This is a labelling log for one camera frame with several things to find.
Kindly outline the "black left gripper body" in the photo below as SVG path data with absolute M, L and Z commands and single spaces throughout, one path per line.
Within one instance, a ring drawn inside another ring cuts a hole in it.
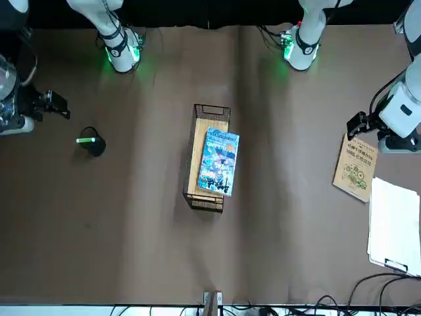
M 380 119 L 378 112 L 364 114 L 363 116 L 364 132 L 372 132 L 375 130 L 383 130 L 384 122 Z

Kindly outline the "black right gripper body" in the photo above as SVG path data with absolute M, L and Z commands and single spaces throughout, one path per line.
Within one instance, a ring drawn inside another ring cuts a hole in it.
M 19 115 L 24 115 L 33 120 L 43 120 L 43 115 L 38 109 L 41 107 L 41 94 L 34 86 L 20 86 L 17 95 L 17 110 Z

